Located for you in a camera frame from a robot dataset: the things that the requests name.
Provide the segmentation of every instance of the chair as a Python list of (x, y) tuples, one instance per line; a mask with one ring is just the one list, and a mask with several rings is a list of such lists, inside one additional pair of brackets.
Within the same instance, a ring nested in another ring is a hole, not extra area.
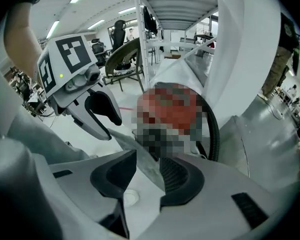
[[(132, 58), (136, 57), (135, 70), (128, 70), (125, 72), (114, 72), (114, 70), (118, 67), (118, 65), (124, 65), (130, 63)], [(120, 48), (116, 49), (112, 55), (108, 58), (105, 63), (105, 76), (103, 78), (103, 82), (105, 85), (113, 84), (114, 82), (119, 81), (121, 91), (123, 92), (121, 81), (125, 78), (130, 78), (139, 82), (142, 92), (144, 93), (144, 87), (141, 83), (141, 79), (139, 74), (143, 74), (143, 66), (142, 66), (142, 57), (141, 57), (141, 48), (140, 48), (140, 40), (139, 38), (133, 39), (132, 41), (127, 42)]]
[(107, 52), (104, 51), (104, 43), (100, 42), (99, 39), (93, 39), (91, 41), (92, 43), (95, 43), (92, 45), (92, 51), (98, 62), (96, 65), (98, 67), (103, 67), (106, 64), (106, 54)]
[(126, 35), (126, 22), (122, 19), (114, 23), (114, 30), (111, 33), (111, 38), (113, 40), (112, 52), (116, 51), (119, 47), (124, 44)]

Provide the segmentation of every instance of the metal shelf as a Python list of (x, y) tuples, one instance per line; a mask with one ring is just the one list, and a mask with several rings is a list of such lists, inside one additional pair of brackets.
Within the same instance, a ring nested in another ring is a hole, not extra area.
[(150, 12), (165, 30), (186, 31), (218, 10), (218, 0), (146, 1)]

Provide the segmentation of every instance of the person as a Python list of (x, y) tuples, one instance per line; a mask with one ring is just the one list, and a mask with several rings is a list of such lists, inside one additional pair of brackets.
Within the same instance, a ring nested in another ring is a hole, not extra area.
[(265, 97), (268, 97), (278, 84), (281, 85), (281, 82), (284, 80), (282, 76), (287, 73), (286, 65), (290, 61), (292, 54), (292, 69), (295, 75), (297, 75), (299, 53), (300, 45), (295, 31), (295, 25), (292, 20), (281, 13), (279, 44), (268, 76), (261, 88)]
[(294, 86), (290, 87), (286, 93), (291, 97), (291, 99), (296, 97), (296, 95), (297, 95), (297, 85), (295, 84)]
[(300, 105), (300, 97), (296, 98), (293, 102), (292, 105)]
[[(42, 49), (30, 28), (31, 7), (37, 1), (8, 0), (0, 7), (0, 22), (5, 22), (1, 25), (3, 40), (0, 41), (4, 42), (14, 65), (41, 85), (40, 79), (35, 78), (35, 69)], [(48, 164), (89, 158), (85, 152), (68, 146), (49, 127), (35, 120), (22, 103), (0, 73), (0, 118), (5, 115), (5, 119), (0, 120), (0, 138), (6, 136), (22, 142), (32, 153), (43, 155)]]
[(134, 32), (134, 29), (130, 28), (129, 29), (129, 35), (127, 37), (129, 41), (132, 41), (133, 39), (135, 39), (133, 32)]

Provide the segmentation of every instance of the white robot body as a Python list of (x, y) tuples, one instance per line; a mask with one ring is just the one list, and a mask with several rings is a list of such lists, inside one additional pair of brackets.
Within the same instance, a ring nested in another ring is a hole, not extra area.
[(121, 125), (121, 114), (111, 91), (100, 83), (101, 74), (93, 51), (82, 34), (49, 40), (37, 66), (47, 102), (57, 116), (71, 115), (74, 122), (100, 140), (109, 131), (94, 114)]

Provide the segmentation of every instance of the black hose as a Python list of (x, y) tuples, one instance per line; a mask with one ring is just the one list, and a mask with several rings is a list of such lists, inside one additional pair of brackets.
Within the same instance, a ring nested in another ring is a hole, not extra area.
[(215, 114), (212, 111), (209, 104), (206, 102), (206, 100), (201, 97), (202, 100), (202, 108), (203, 112), (207, 113), (207, 122), (209, 127), (209, 135), (210, 135), (210, 151), (209, 151), (209, 157), (208, 159), (211, 161), (218, 161), (219, 157), (219, 149), (220, 149), (220, 133), (219, 133), (219, 127), (218, 122), (216, 120)]

